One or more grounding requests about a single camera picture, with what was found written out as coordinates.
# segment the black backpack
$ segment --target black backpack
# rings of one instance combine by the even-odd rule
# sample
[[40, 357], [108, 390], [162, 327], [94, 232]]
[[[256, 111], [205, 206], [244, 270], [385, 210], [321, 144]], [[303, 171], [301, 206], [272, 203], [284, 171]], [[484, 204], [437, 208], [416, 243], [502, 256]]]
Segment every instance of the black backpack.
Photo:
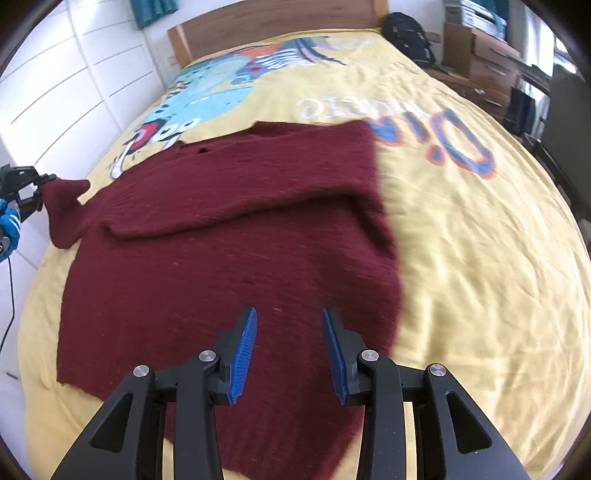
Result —
[[384, 20], [382, 36], [422, 68], [435, 65], [435, 55], [421, 25], [400, 12], [389, 14]]

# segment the sweater sleeve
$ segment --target sweater sleeve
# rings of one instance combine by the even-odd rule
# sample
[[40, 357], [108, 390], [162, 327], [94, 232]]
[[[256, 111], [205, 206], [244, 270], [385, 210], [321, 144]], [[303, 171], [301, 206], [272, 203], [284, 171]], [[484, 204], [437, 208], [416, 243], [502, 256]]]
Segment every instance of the sweater sleeve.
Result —
[[104, 218], [120, 239], [206, 228], [259, 210], [345, 195], [375, 196], [374, 141], [366, 122], [318, 127], [262, 125], [264, 134], [162, 163], [158, 175], [134, 177]]
[[85, 205], [78, 201], [78, 197], [89, 188], [88, 180], [62, 179], [49, 181], [39, 187], [49, 215], [49, 235], [57, 248], [72, 247], [90, 223], [96, 210], [95, 199]]

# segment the yellow bedsheet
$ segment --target yellow bedsheet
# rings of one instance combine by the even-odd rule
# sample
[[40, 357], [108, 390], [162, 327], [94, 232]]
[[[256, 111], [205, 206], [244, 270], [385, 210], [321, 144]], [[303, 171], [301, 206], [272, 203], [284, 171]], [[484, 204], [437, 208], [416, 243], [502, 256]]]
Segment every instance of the yellow bedsheet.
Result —
[[[367, 118], [404, 286], [391, 356], [421, 369], [447, 365], [531, 477], [546, 478], [591, 410], [591, 265], [559, 192], [490, 116], [373, 31], [258, 45], [189, 67], [98, 163], [85, 199], [179, 135], [193, 142], [257, 120]], [[61, 297], [76, 250], [49, 247], [21, 319], [28, 452], [39, 480], [100, 406], [56, 382]], [[100, 288], [91, 278], [88, 286]], [[412, 437], [408, 444], [412, 453]], [[336, 478], [355, 477], [358, 449]], [[166, 478], [171, 458], [167, 444]]]

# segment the blue sleeve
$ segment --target blue sleeve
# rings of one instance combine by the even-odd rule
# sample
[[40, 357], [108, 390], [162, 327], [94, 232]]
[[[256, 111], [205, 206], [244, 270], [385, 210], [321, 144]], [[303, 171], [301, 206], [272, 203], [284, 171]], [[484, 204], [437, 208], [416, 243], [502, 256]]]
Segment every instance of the blue sleeve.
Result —
[[10, 240], [10, 247], [2, 255], [0, 262], [6, 260], [18, 248], [21, 237], [21, 214], [16, 208], [9, 206], [4, 199], [0, 199], [0, 227]]

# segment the wooden headboard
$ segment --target wooden headboard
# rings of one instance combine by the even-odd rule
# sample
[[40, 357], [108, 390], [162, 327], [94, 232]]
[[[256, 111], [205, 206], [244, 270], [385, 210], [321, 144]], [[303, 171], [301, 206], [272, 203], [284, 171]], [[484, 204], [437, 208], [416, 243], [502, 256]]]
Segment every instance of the wooden headboard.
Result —
[[179, 65], [285, 33], [380, 27], [388, 0], [243, 0], [168, 31]]

